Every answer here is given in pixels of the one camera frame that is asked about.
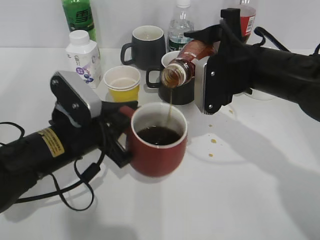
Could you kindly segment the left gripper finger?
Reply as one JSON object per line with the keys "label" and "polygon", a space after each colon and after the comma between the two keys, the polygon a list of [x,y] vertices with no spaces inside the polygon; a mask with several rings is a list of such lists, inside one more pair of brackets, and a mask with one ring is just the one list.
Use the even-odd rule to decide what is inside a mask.
{"label": "left gripper finger", "polygon": [[119,167],[123,168],[132,160],[132,154],[127,151],[111,133],[107,133],[107,156]]}
{"label": "left gripper finger", "polygon": [[111,114],[119,112],[122,107],[129,107],[130,109],[136,110],[138,108],[138,101],[126,101],[126,102],[109,102],[102,101],[101,104],[101,115],[106,117]]}

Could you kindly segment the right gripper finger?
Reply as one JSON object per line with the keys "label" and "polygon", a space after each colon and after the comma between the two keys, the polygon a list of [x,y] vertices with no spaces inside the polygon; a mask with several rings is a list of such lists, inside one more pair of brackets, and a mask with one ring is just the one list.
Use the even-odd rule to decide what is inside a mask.
{"label": "right gripper finger", "polygon": [[201,41],[206,45],[213,45],[214,43],[221,41],[222,30],[221,25],[216,24],[202,30],[187,31],[183,35],[186,38]]}

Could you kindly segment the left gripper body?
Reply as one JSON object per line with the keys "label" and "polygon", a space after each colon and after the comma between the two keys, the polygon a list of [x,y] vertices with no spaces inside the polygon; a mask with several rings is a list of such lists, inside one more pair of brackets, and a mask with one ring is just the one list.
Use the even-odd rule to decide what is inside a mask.
{"label": "left gripper body", "polygon": [[119,142],[120,136],[129,127],[130,119],[119,110],[107,116],[100,114],[89,125],[75,127],[64,114],[54,108],[49,123],[65,150],[61,159],[70,163],[96,149],[107,156],[107,133],[114,135]]}

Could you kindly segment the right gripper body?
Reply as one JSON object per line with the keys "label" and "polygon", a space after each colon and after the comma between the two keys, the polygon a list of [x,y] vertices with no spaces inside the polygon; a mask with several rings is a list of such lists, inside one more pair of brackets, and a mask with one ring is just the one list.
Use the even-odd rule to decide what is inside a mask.
{"label": "right gripper body", "polygon": [[220,12],[220,45],[209,57],[205,69],[204,110],[217,112],[231,103],[233,95],[250,86],[253,54],[242,42],[240,9],[225,8]]}

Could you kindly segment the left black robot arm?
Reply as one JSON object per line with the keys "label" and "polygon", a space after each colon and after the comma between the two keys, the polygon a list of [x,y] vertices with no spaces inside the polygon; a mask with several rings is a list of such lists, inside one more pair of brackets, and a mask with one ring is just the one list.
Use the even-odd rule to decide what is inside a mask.
{"label": "left black robot arm", "polygon": [[[123,111],[136,110],[138,101],[102,103],[100,116],[88,125],[75,127],[60,109],[54,108],[49,127],[25,135],[21,126],[19,138],[0,147],[0,211],[14,204],[32,202],[59,196],[67,204],[64,193],[81,184],[92,193],[90,181],[101,170],[104,157],[112,159],[120,168],[127,165],[132,154],[118,142],[130,125]],[[62,167],[73,163],[79,180],[60,188],[55,179],[55,191],[22,197],[38,180],[52,176]]]}

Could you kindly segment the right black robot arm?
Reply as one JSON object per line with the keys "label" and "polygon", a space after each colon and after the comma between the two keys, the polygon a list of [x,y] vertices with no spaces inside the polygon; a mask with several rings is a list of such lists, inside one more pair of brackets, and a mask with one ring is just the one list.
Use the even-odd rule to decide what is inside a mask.
{"label": "right black robot arm", "polygon": [[219,42],[214,55],[195,63],[194,101],[206,115],[231,103],[249,89],[296,103],[315,120],[320,118],[320,54],[290,52],[262,27],[262,41],[242,42],[240,9],[221,10],[219,24],[184,35],[205,44]]}

